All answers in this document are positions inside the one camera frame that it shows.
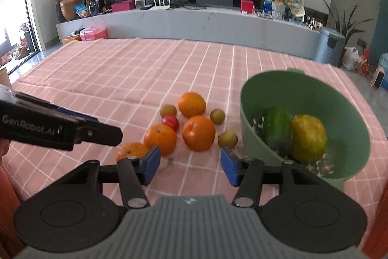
pink tablecloth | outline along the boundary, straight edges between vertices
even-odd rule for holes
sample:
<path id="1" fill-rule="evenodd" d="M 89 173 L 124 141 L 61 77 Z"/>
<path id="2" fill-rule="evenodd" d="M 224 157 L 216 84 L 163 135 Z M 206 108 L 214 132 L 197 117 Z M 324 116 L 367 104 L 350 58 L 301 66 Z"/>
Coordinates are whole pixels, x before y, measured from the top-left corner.
<path id="1" fill-rule="evenodd" d="M 296 67 L 341 92 L 358 109 L 368 125 L 372 147 L 366 167 L 346 181 L 346 193 L 365 209 L 369 225 L 374 219 L 388 173 L 388 142 L 383 129 L 346 74 L 330 65 L 285 54 L 241 46 L 160 39 L 73 41 L 50 55 L 14 88 L 60 106 L 85 112 L 101 122 L 122 128 L 123 142 L 141 141 L 145 131 L 160 123 L 158 110 L 177 104 L 181 94 L 196 91 L 214 108 L 226 112 L 217 127 L 240 131 L 239 91 L 247 78 L 262 71 Z M 184 118 L 179 115 L 181 124 Z M 74 167 L 89 159 L 114 164 L 117 148 L 83 143 L 72 152 L 12 143 L 3 167 L 16 191 L 27 199 Z M 179 135 L 175 152 L 162 159 L 152 184 L 146 189 L 153 202 L 160 194 L 223 194 L 229 200 L 236 189 L 220 167 L 219 148 L 191 152 Z M 277 193 L 266 186 L 261 203 Z M 104 194 L 121 203 L 118 185 L 104 185 Z"/>

trash can lid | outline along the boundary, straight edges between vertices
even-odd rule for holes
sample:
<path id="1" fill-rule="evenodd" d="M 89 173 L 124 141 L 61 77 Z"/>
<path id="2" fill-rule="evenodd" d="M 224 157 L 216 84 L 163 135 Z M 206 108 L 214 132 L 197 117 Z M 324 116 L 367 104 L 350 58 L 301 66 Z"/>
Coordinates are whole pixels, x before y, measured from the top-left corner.
<path id="1" fill-rule="evenodd" d="M 334 29 L 322 27 L 319 31 L 322 34 L 328 35 L 329 38 L 335 39 L 337 41 L 345 41 L 345 36 Z"/>

green basket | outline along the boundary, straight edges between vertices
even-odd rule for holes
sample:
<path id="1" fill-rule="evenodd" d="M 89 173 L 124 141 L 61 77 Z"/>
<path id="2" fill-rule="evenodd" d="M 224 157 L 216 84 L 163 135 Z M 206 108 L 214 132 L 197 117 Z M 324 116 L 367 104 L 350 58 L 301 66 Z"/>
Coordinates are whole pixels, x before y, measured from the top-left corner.
<path id="1" fill-rule="evenodd" d="M 272 106 L 283 107 L 290 118 L 309 114 L 323 122 L 328 163 L 334 165 L 333 174 L 323 179 L 338 189 L 343 191 L 343 182 L 357 175 L 368 162 L 371 144 L 358 111 L 335 89 L 294 69 L 257 74 L 241 89 L 241 133 L 249 157 L 270 166 L 280 166 L 284 160 L 252 129 L 253 119 L 260 120 Z"/>

blue-gray trash can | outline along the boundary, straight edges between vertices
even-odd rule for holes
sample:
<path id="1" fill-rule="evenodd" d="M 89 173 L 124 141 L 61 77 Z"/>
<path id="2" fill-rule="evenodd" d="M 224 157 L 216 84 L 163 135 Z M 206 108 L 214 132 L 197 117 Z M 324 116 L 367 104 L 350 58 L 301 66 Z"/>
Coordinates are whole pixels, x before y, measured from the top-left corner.
<path id="1" fill-rule="evenodd" d="M 344 35 L 333 29 L 321 28 L 314 61 L 337 67 L 344 44 Z"/>

metal bolt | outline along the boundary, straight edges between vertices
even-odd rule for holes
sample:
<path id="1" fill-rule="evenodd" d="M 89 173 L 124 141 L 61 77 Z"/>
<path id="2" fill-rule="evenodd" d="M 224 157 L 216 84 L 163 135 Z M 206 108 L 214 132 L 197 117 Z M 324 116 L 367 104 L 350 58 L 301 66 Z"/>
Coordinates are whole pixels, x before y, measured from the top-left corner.
<path id="1" fill-rule="evenodd" d="M 237 207 L 251 207 L 253 205 L 253 200 L 242 196 L 234 200 L 234 205 Z"/>
<path id="2" fill-rule="evenodd" d="M 141 209 L 147 205 L 147 200 L 143 198 L 133 198 L 128 201 L 128 206 L 133 209 Z"/>

